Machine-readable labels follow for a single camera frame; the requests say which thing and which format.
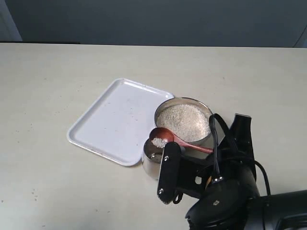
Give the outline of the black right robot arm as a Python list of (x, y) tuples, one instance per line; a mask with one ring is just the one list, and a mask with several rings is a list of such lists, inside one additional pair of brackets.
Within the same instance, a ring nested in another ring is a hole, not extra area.
[(197, 199), (186, 213), (192, 230), (304, 230), (307, 193), (272, 195), (262, 172), (266, 192), (257, 188), (257, 169), (251, 139), (251, 118), (237, 114), (231, 126), (222, 117), (209, 118), (214, 148), (205, 159), (183, 154), (178, 141), (166, 144), (160, 166), (157, 195), (177, 204), (183, 195)]

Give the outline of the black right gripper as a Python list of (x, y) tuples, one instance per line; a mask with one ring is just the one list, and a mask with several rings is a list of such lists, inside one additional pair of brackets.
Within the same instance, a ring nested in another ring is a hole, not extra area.
[(256, 168), (251, 138), (251, 120), (248, 115), (235, 114), (230, 127), (238, 151), (233, 153), (226, 138), (218, 145), (220, 174), (214, 173), (214, 155), (198, 159), (183, 154), (183, 146), (175, 142), (165, 145), (160, 164), (157, 195), (164, 204), (178, 204), (181, 194), (201, 198), (207, 193), (219, 193), (216, 186), (234, 184), (225, 188), (225, 195), (238, 194), (243, 199), (258, 196)]

